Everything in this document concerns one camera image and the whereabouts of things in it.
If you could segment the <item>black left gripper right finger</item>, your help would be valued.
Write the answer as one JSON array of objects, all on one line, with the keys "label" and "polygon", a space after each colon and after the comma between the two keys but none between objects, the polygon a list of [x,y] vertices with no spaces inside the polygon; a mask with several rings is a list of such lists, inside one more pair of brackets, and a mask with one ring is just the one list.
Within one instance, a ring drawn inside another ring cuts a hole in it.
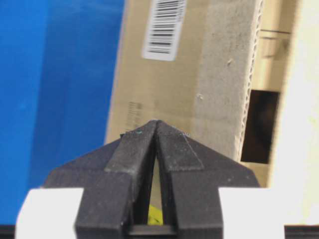
[{"label": "black left gripper right finger", "polygon": [[254,172],[159,120],[158,158],[180,239],[282,239],[273,195]]}]

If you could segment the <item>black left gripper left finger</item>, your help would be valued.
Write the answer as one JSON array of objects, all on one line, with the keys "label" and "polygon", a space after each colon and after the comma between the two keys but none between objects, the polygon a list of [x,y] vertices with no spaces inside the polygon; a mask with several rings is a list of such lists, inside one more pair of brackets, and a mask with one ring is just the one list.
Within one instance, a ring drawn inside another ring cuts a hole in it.
[{"label": "black left gripper left finger", "polygon": [[145,222],[157,122],[53,169],[19,211],[17,239],[121,239]]}]

